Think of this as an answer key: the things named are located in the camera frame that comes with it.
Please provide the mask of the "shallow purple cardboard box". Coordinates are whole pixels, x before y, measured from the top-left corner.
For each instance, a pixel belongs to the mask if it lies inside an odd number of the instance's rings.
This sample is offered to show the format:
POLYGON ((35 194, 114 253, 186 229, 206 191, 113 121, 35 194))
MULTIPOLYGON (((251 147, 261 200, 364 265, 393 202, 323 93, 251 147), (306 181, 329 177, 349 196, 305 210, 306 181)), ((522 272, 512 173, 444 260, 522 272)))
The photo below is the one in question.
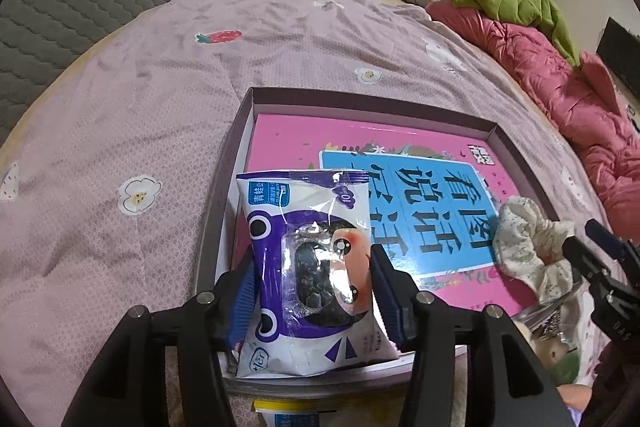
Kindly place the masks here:
POLYGON ((422 158, 470 165, 472 181, 494 207, 511 196, 533 199, 549 219, 556 211, 515 144, 492 121, 432 106, 376 96, 307 89, 247 91, 224 139, 210 187, 198 246, 194 287, 212 286, 245 254, 250 236, 235 178, 252 170, 366 168, 373 176, 373 234, 398 269, 450 305, 480 309, 498 303, 538 323, 533 291, 502 274, 489 251, 441 262, 424 261, 413 228, 416 206, 393 188, 398 156, 413 167, 422 158))

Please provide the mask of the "pink quilted comforter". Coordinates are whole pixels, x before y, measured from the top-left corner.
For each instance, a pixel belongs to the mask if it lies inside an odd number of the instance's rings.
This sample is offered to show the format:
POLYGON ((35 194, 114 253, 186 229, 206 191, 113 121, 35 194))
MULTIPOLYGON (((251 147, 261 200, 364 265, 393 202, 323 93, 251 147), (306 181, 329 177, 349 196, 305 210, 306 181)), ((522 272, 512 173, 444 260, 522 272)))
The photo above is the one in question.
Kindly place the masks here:
POLYGON ((639 135, 596 54, 570 65, 542 32, 491 20, 450 0, 426 12, 494 58, 574 148, 613 231, 639 240, 639 135))

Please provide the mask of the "pink and blue book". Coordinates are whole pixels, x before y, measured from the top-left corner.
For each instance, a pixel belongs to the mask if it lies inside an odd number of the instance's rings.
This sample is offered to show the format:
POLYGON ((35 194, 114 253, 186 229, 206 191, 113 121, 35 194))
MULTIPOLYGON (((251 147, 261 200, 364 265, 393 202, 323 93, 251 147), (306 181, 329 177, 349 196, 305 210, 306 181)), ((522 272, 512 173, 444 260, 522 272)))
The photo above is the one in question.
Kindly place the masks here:
POLYGON ((520 194, 518 170, 496 132, 477 136, 337 118, 257 116, 247 170, 352 168, 370 182, 372 239, 395 268, 450 305, 499 303, 510 314, 536 303, 492 260, 491 224, 520 194))

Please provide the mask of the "purple cartoon snack packet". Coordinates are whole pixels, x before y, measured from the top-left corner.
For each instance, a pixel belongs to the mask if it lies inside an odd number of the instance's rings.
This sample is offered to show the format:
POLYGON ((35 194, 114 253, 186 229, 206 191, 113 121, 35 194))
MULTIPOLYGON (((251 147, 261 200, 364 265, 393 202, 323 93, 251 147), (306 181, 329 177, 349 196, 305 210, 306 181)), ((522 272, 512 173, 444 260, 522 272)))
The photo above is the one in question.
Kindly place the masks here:
POLYGON ((268 170, 236 183, 259 298, 239 377, 310 377, 397 359, 374 313, 368 174, 268 170))

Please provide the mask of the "green plush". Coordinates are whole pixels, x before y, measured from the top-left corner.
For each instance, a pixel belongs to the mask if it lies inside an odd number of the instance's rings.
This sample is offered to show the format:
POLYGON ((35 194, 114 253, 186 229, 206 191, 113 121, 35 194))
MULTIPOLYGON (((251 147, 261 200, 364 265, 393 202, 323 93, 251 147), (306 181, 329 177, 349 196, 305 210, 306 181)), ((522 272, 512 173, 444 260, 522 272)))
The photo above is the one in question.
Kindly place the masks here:
POLYGON ((568 351, 564 357, 554 363, 549 374, 555 386, 574 384, 579 374, 580 356, 577 350, 568 351))

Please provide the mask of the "yellow cartoon snack packet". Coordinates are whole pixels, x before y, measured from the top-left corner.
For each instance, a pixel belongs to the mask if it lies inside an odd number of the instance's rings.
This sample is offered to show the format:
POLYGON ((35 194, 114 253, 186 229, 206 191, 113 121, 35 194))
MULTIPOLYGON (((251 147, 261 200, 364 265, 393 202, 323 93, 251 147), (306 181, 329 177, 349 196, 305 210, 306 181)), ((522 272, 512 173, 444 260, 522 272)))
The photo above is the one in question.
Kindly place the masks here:
POLYGON ((268 427, 320 426, 320 414, 301 402, 255 400, 253 409, 268 427))

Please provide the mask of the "green blanket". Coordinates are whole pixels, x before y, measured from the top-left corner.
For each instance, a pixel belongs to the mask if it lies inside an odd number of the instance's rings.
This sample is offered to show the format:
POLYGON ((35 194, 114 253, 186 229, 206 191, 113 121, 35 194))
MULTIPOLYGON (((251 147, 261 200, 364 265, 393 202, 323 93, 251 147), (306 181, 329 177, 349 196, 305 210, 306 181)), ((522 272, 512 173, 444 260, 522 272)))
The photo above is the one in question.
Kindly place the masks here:
POLYGON ((457 8, 473 8, 491 20, 542 32, 573 67, 580 65, 579 50, 570 38, 565 17, 553 0, 450 0, 457 8))

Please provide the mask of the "beige bear with tiara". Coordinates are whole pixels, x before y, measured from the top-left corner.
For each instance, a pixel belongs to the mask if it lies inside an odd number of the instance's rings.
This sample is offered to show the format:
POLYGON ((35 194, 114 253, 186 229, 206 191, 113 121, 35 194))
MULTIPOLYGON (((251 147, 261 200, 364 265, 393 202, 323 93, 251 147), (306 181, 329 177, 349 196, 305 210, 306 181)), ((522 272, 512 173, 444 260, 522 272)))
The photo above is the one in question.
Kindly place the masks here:
POLYGON ((561 360, 568 351, 577 350, 580 356, 582 342, 579 322, 582 317, 576 298, 559 305, 529 307, 514 315, 513 320, 522 324, 536 355, 546 369, 561 360))

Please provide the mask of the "black wall television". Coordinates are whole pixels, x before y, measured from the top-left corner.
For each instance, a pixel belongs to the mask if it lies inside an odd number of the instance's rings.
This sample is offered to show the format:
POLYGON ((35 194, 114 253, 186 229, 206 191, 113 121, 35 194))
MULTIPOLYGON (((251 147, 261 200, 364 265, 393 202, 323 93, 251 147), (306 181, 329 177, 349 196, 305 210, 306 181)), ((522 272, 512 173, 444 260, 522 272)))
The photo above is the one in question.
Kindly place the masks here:
POLYGON ((613 20, 606 22, 600 38, 597 54, 627 90, 640 96, 640 43, 639 37, 613 20))

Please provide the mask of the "floral white scrunchie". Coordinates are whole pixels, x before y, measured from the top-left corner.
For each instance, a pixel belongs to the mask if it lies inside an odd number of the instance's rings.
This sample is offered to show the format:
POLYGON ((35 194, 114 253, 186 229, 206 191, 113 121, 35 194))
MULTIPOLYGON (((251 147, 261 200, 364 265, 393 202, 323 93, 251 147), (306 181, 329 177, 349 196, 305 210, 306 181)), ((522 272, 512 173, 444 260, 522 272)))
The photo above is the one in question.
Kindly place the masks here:
POLYGON ((524 283, 545 306, 574 285, 562 249, 574 235, 573 221, 550 220, 533 199, 510 196, 499 209, 492 249, 501 272, 524 283))

